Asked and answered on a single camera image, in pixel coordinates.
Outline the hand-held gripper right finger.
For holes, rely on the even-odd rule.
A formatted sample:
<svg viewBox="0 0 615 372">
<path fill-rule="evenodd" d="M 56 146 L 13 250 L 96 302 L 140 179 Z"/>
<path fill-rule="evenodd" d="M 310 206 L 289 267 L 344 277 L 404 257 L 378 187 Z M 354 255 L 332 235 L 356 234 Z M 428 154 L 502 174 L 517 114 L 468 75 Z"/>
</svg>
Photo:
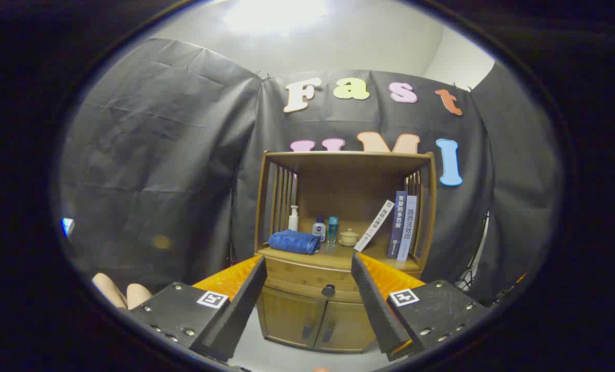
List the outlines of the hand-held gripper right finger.
<svg viewBox="0 0 615 372">
<path fill-rule="evenodd" d="M 437 348 L 490 311 L 447 281 L 425 283 L 362 253 L 352 256 L 351 274 L 380 351 L 390 361 Z"/>
</svg>

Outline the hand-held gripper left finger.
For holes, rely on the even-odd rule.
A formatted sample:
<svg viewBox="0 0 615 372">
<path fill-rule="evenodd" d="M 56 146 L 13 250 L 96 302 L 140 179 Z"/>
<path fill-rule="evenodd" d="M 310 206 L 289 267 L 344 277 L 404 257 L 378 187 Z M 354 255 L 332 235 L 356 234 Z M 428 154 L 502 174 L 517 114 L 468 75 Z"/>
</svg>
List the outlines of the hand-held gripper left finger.
<svg viewBox="0 0 615 372">
<path fill-rule="evenodd" d="M 130 315 L 175 344 L 227 362 L 266 278 L 265 259 L 255 256 L 193 285 L 172 282 L 130 310 Z"/>
</svg>

